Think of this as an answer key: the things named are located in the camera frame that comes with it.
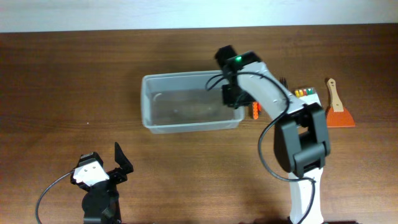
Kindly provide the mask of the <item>orange scraper with wooden handle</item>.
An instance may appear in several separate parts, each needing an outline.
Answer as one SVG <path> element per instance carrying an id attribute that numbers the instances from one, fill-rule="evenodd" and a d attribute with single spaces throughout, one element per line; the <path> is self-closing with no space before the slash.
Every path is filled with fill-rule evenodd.
<path id="1" fill-rule="evenodd" d="M 326 124 L 329 128 L 353 128 L 354 119 L 345 108 L 336 89 L 336 81 L 329 78 L 326 82 L 330 96 L 330 105 L 326 112 Z"/>

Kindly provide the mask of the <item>clear pack of coloured clips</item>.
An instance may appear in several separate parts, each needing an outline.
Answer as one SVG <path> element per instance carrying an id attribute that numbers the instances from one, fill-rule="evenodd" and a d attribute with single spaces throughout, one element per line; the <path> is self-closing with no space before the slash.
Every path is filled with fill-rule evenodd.
<path id="1" fill-rule="evenodd" d="M 294 94 L 297 98 L 301 99 L 308 105 L 313 103 L 317 103 L 320 106 L 322 105 L 314 87 L 296 89 L 294 90 Z"/>

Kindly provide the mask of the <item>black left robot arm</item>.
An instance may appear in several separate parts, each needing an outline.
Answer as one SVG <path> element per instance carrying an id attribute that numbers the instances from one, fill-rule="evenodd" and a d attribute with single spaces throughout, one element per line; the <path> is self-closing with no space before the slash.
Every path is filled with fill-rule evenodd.
<path id="1" fill-rule="evenodd" d="M 122 222 L 117 185 L 127 181 L 127 175 L 134 172 L 134 168 L 117 142 L 114 160 L 119 166 L 106 172 L 100 155 L 91 152 L 80 156 L 72 172 L 70 182 L 86 191 L 81 203 L 84 224 Z"/>

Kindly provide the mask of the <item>clear plastic storage container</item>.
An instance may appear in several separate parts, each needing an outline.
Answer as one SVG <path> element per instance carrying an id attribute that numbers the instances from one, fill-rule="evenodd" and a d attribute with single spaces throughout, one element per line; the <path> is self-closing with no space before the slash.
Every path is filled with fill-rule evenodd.
<path id="1" fill-rule="evenodd" d="M 223 104 L 221 81 L 212 90 L 206 82 L 219 70 L 146 75 L 141 84 L 142 124 L 153 134 L 233 129 L 245 109 Z"/>

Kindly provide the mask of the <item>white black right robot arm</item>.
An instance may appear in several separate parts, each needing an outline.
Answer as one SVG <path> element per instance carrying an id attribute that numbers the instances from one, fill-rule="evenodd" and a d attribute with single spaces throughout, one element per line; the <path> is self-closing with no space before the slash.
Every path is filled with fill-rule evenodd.
<path id="1" fill-rule="evenodd" d="M 290 92 L 254 52 L 238 54 L 232 46 L 215 53 L 221 69 L 223 104 L 237 109 L 259 103 L 271 118 L 259 136 L 257 151 L 266 170 L 290 185 L 291 223 L 323 223 L 320 208 L 320 179 L 331 147 L 325 110 L 306 103 Z M 274 154 L 288 177 L 276 174 L 262 153 L 264 136 L 274 129 Z"/>

